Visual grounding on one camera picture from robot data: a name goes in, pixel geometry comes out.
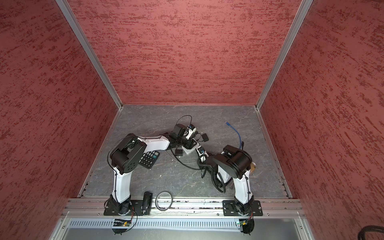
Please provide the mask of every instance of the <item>black cable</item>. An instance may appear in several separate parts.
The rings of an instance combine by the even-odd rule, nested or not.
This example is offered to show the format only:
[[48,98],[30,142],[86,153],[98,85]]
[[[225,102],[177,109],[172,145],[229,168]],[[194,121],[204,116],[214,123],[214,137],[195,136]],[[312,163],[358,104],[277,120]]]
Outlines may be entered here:
[[199,158],[197,159],[197,165],[199,165],[199,167],[205,167],[204,169],[204,174],[201,176],[202,178],[204,178],[205,176],[205,173],[207,172],[207,168],[210,168],[211,169],[211,181],[214,185],[214,187],[221,193],[225,193],[226,189],[225,189],[225,185],[224,185],[224,181],[223,181],[223,177],[221,176],[221,174],[218,172],[218,176],[221,180],[221,184],[222,184],[222,187],[223,187],[223,190],[220,189],[220,187],[218,185],[216,185],[216,182],[215,182],[215,176],[214,176],[214,171],[213,171],[213,167],[211,165],[208,165],[208,164],[204,164],[201,159],[200,159],[200,156]]
[[[159,200],[159,196],[160,196],[161,194],[163,194],[163,193],[168,193],[168,194],[170,195],[170,205],[169,205],[168,207],[166,207],[166,208],[161,208],[161,207],[159,207],[159,205],[157,204],[157,201]],[[172,206],[172,203],[173,203],[173,197],[172,197],[172,194],[171,194],[170,192],[168,192],[168,191],[162,191],[161,193],[159,193],[159,194],[157,195],[157,197],[156,197],[156,199],[155,199],[155,206],[156,206],[156,208],[159,209],[160,211],[166,211],[166,210],[170,209],[170,207]]]
[[184,166],[186,166],[187,168],[192,169],[192,170],[201,170],[200,168],[193,168],[193,167],[190,167],[190,166],[185,165],[184,163],[182,163],[182,162],[176,157],[176,155],[175,155],[174,152],[172,151],[172,148],[170,149],[170,151],[172,152],[173,156],[176,158],[176,161],[178,161],[178,162],[181,163],[182,165],[184,165]]
[[[247,189],[248,189],[248,198],[247,198],[247,202],[249,201],[249,193],[250,193],[250,191],[249,191],[249,187],[248,187],[248,180],[249,180],[249,177],[247,177],[247,176],[245,176],[245,180],[246,180],[246,182],[247,182]],[[252,210],[252,208],[251,208],[251,216],[252,216],[252,219],[253,219],[253,210]]]
[[135,224],[133,226],[131,226],[130,229],[126,230],[125,232],[128,232],[129,230],[131,230],[136,225],[136,223],[137,223],[137,212],[135,211],[135,208],[133,206],[132,206],[132,210],[133,210],[134,213],[136,213],[136,222],[135,222]]
[[104,208],[107,206],[107,202],[109,201],[109,199],[105,200],[104,202]]
[[[200,137],[199,137],[199,139],[196,139],[196,135],[197,135],[197,134],[200,134]],[[196,141],[199,141],[199,140],[200,140],[200,138],[201,138],[201,133],[199,133],[199,132],[198,132],[198,133],[196,133],[196,135],[194,136],[194,138],[195,138],[195,140],[196,140]]]
[[137,137],[137,138],[147,140],[147,139],[160,139],[161,137],[162,137],[162,135],[160,135],[159,137]]
[[384,227],[375,226],[375,225],[368,225],[363,227],[360,232],[358,233],[358,240],[365,240],[365,233],[366,232],[379,232],[384,233]]
[[176,124],[177,124],[177,123],[179,122],[179,120],[182,119],[183,117],[191,117],[191,121],[190,121],[189,125],[192,124],[192,116],[191,116],[191,115],[184,115],[184,116],[180,117],[180,118],[177,120]]

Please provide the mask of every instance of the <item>black connector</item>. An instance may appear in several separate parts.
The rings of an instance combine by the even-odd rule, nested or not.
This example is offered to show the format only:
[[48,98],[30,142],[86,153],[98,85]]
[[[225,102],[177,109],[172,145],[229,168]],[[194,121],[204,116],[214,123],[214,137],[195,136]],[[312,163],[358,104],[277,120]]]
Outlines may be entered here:
[[209,140],[206,133],[202,134],[201,137],[203,138],[203,142],[207,142]]

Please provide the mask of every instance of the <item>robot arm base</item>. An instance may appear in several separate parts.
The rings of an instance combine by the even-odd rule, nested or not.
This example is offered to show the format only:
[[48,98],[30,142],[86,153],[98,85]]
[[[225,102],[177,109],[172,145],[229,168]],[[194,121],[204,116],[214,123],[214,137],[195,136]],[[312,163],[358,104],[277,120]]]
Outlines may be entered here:
[[104,216],[126,216],[131,214],[131,196],[129,196],[125,201],[122,203],[118,203],[114,197],[112,197],[112,194],[109,196],[109,199],[107,200],[107,206],[104,210]]
[[237,200],[235,197],[235,208],[240,215],[246,216],[250,211],[252,211],[252,206],[253,204],[253,196],[249,199],[249,201],[245,204]]

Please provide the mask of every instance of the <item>aluminum frame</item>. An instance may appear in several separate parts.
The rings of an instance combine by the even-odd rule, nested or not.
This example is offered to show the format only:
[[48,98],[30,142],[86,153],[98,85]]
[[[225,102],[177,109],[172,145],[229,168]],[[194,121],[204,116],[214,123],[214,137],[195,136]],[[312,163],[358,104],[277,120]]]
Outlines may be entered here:
[[300,26],[303,23],[303,20],[305,16],[307,15],[307,12],[312,4],[313,0],[303,0],[299,6],[299,9],[297,10],[296,16],[293,19],[292,25],[288,31],[288,34],[285,38],[285,41],[283,43],[283,46],[281,47],[281,50],[279,52],[279,55],[277,56],[276,62],[271,70],[271,74],[269,75],[265,86],[263,88],[262,93],[260,94],[259,99],[256,103],[256,109],[260,110],[268,92],[271,88],[273,82],[275,81],[276,75],[280,70],[281,65],[284,62],[285,57],[287,56],[287,53],[289,49],[291,48],[291,45],[293,43],[293,40],[295,39],[297,32],[299,32]]
[[267,144],[268,149],[269,149],[269,151],[270,151],[270,153],[272,155],[272,158],[274,160],[273,164],[274,164],[274,166],[276,168],[277,175],[279,177],[279,181],[283,184],[283,186],[285,188],[285,192],[286,192],[288,198],[293,198],[292,193],[291,193],[291,191],[290,191],[290,189],[288,187],[288,183],[287,183],[287,181],[285,179],[283,170],[281,169],[279,159],[277,158],[277,155],[276,155],[276,152],[275,152],[275,148],[273,147],[271,138],[269,137],[268,130],[266,129],[263,117],[261,115],[261,112],[258,109],[256,109],[256,115],[257,115],[257,118],[259,119],[259,123],[260,123],[260,126],[262,128],[266,144]]
[[[61,240],[65,231],[70,228],[68,224],[71,220],[89,219],[89,221],[105,219],[110,220],[112,216],[104,216],[104,202],[107,197],[82,197],[68,199],[67,206],[60,216],[50,240]],[[168,205],[170,199],[164,198],[159,201],[159,205]],[[151,213],[148,216],[139,216],[139,219],[238,219],[239,216],[223,215],[223,200],[230,198],[200,198],[200,197],[175,197],[172,207],[167,211],[159,211],[154,205],[155,198],[152,199]],[[261,202],[263,216],[254,218],[291,218],[295,220],[298,233],[302,240],[313,240],[312,233],[308,227],[306,216],[303,212],[299,199],[257,199]]]
[[110,137],[112,136],[113,130],[116,127],[116,124],[117,124],[117,122],[118,122],[118,120],[119,120],[119,118],[121,116],[121,113],[122,113],[122,109],[118,109],[118,112],[116,113],[115,118],[113,119],[113,122],[112,122],[111,126],[109,127],[107,135],[105,136],[104,141],[101,144],[101,147],[100,147],[100,149],[99,149],[99,151],[98,151],[98,153],[96,155],[95,160],[93,161],[93,164],[92,164],[92,166],[91,166],[91,168],[90,168],[90,170],[88,172],[87,177],[85,178],[85,181],[84,181],[84,183],[83,183],[83,185],[82,185],[82,187],[80,189],[80,192],[77,195],[77,197],[82,197],[83,192],[85,191],[85,187],[88,184],[89,178],[91,177],[94,169],[96,168],[97,164],[99,163],[99,161],[101,159],[102,153],[104,152],[105,148],[107,147],[108,141],[109,141]]
[[[108,197],[82,197],[68,200],[60,217],[71,218],[111,218],[104,216],[104,203]],[[151,214],[156,218],[238,218],[223,215],[223,200],[233,198],[174,197],[172,206],[167,211],[159,211],[153,198]],[[254,218],[306,218],[299,199],[256,199],[261,202],[263,216]],[[168,206],[169,199],[159,201],[159,206]]]
[[89,59],[91,60],[95,70],[99,74],[109,94],[113,98],[113,101],[115,101],[116,106],[119,109],[121,109],[123,104],[119,98],[119,95],[117,94],[115,88],[113,87],[111,81],[109,80],[107,73],[104,71],[103,66],[101,65],[99,59],[97,58],[97,55],[94,52],[93,48],[91,47],[91,44],[89,43],[83,30],[81,29],[81,26],[77,21],[75,15],[73,14],[68,2],[66,0],[56,0],[56,2],[59,5],[59,8],[61,9],[62,13],[64,14],[64,17],[67,19],[69,25],[71,26],[73,32],[75,33],[77,39],[83,46],[85,53],[88,55]]

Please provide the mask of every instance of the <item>cable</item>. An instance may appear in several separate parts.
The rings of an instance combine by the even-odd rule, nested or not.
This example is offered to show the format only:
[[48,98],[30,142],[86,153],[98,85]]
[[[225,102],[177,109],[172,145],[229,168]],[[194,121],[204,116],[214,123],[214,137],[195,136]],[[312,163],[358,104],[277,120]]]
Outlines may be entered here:
[[184,115],[184,116],[180,117],[180,118],[177,120],[176,124],[177,124],[177,123],[179,122],[179,120],[182,119],[183,117],[191,117],[191,121],[190,121],[189,125],[192,124],[192,116],[191,116],[191,115]]
[[160,139],[161,137],[162,137],[162,135],[160,135],[159,137],[137,137],[137,138],[147,140],[147,139]]
[[136,222],[135,222],[134,225],[131,226],[130,229],[126,230],[126,232],[128,232],[129,230],[131,230],[131,229],[136,225],[136,223],[137,223],[137,212],[135,211],[135,208],[134,208],[133,206],[132,206],[132,210],[136,213]]
[[239,133],[234,127],[232,127],[232,126],[229,124],[229,122],[225,121],[225,124],[228,125],[228,126],[230,126],[233,130],[236,131],[237,135],[239,135],[239,138],[240,138],[240,147],[239,147],[239,148],[241,148],[241,146],[242,146],[242,142],[241,142],[240,133]]
[[192,170],[201,170],[200,168],[193,168],[193,167],[189,167],[189,166],[185,165],[185,164],[182,163],[179,159],[177,159],[176,155],[175,155],[174,152],[172,151],[172,148],[170,149],[170,151],[172,152],[173,156],[176,158],[176,161],[178,161],[178,162],[181,163],[182,165],[184,165],[184,166],[186,166],[187,168],[192,169]]
[[[163,193],[167,193],[167,194],[169,194],[169,196],[170,196],[170,205],[169,205],[168,207],[166,207],[166,208],[161,208],[161,207],[159,207],[159,205],[157,204],[157,201],[158,201],[160,195],[163,194]],[[161,193],[159,193],[159,194],[157,195],[157,197],[156,197],[156,199],[155,199],[155,206],[156,206],[156,208],[159,209],[160,211],[166,211],[166,210],[170,209],[172,203],[173,203],[173,197],[172,197],[172,194],[171,194],[170,192],[168,192],[168,191],[162,191]]]
[[[200,134],[200,137],[199,137],[199,139],[196,139],[196,135],[197,135],[197,134]],[[195,138],[195,140],[196,140],[196,141],[198,141],[198,142],[199,142],[199,140],[200,140],[200,138],[201,138],[201,133],[199,133],[199,132],[198,132],[198,133],[196,133],[196,135],[194,136],[194,138]]]
[[384,227],[375,226],[375,225],[368,225],[363,227],[360,232],[358,233],[358,240],[365,240],[365,233],[366,232],[379,232],[384,233]]
[[[165,151],[165,153],[168,154],[168,156],[173,159],[173,157],[167,151]],[[195,162],[183,162],[183,163],[184,164],[192,164],[192,163],[195,163]]]
[[[250,193],[250,191],[249,191],[249,187],[248,187],[248,180],[249,180],[249,177],[247,177],[247,176],[245,176],[245,180],[246,180],[246,182],[247,182],[247,189],[248,189],[248,198],[247,198],[247,202],[249,201],[249,193]],[[253,219],[253,210],[252,210],[252,208],[251,208],[251,216],[248,218],[248,220],[247,220],[247,222],[251,219],[251,217],[252,217],[252,219]]]
[[222,187],[223,187],[223,190],[220,189],[220,187],[218,185],[216,185],[216,182],[215,182],[215,176],[214,176],[214,171],[213,171],[213,167],[211,165],[208,165],[208,164],[204,164],[201,159],[200,159],[200,156],[198,157],[197,159],[197,165],[199,165],[199,167],[205,167],[204,169],[204,174],[201,175],[201,178],[204,178],[205,176],[205,173],[207,172],[207,168],[210,168],[211,169],[211,181],[214,185],[214,187],[221,193],[225,193],[226,189],[225,189],[225,185],[224,185],[224,181],[223,181],[223,177],[221,176],[221,174],[218,172],[218,176],[221,180],[221,184],[222,184]]

